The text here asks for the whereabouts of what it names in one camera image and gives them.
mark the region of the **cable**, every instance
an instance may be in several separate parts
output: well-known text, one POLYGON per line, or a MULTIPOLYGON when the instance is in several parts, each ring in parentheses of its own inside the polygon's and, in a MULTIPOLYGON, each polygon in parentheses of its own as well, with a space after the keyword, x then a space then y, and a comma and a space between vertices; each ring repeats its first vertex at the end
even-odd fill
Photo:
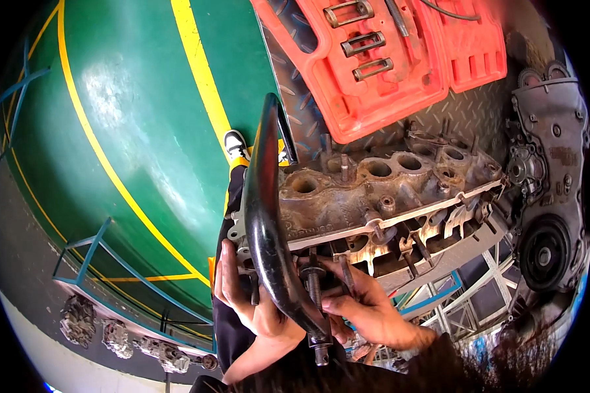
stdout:
POLYGON ((464 21, 477 21, 477 20, 480 20, 481 19, 481 16, 479 14, 472 15, 472 16, 465 16, 465 15, 453 14, 452 12, 446 11, 445 9, 436 6, 435 4, 431 3, 430 1, 421 0, 421 2, 424 3, 424 4, 426 4, 427 6, 431 7, 435 11, 439 11, 442 14, 448 15, 451 18, 461 19, 461 20, 464 20, 464 21))

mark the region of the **human hand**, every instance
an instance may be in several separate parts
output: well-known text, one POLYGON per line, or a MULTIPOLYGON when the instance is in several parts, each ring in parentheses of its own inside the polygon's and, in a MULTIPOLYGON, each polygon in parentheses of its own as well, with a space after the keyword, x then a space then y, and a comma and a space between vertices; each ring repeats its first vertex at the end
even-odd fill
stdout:
POLYGON ((281 343, 284 348, 297 346, 306 335, 304 329, 277 309, 263 285, 259 286, 259 293, 258 306, 252 306, 240 287, 234 244, 223 240, 214 279, 214 295, 234 309, 242 324, 256 336, 281 343))
MULTIPOLYGON (((318 256, 318 260, 345 281, 338 262, 323 256, 318 256)), ((326 297, 322 299, 325 312, 348 319, 368 342, 396 350, 422 349, 437 337, 433 330, 402 319, 376 279, 351 265, 349 269, 354 279, 357 300, 348 295, 326 297)))

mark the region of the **shoe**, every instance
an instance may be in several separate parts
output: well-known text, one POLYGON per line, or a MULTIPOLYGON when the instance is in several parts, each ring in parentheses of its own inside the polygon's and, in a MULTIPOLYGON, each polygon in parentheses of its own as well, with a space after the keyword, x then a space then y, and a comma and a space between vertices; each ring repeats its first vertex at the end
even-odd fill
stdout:
POLYGON ((247 161, 251 160, 245 139, 237 130, 227 131, 223 137, 223 142, 225 143, 225 151, 229 155, 229 162, 240 157, 247 161))

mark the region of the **person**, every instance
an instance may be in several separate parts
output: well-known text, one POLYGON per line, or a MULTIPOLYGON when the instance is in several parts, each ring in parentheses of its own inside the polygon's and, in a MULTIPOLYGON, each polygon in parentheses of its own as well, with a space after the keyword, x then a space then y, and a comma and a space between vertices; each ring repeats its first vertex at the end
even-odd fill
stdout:
MULTIPOLYGON (((236 130, 228 131, 224 138, 225 150, 235 165, 230 170, 212 286, 214 331, 223 378, 219 381, 200 375, 190 393, 362 392, 364 389, 376 392, 404 389, 499 391, 503 387, 530 387, 543 369, 541 365, 538 367, 537 358, 548 358, 550 362, 551 351, 535 351, 535 357, 527 363, 535 362, 536 367, 530 368, 527 363, 521 365, 524 370, 534 369, 535 372, 527 373, 527 379, 519 383, 519 371, 506 372, 511 368, 511 360, 516 359, 515 345, 501 351, 504 362, 493 362, 488 357, 478 357, 478 361, 473 357, 468 361, 447 333, 439 336, 432 329, 405 321, 376 279, 349 266, 356 296, 322 299, 334 343, 329 350, 330 364, 316 366, 304 329, 277 309, 262 285, 259 304, 253 306, 249 281, 238 275, 235 247, 226 239, 226 234, 233 225, 231 212, 240 210, 249 154, 243 137, 236 130), (346 326, 344 318, 368 342, 408 354, 406 374, 348 362, 342 344, 354 337, 354 331, 346 326)), ((318 260, 326 270, 344 280, 338 262, 321 255, 318 260)))

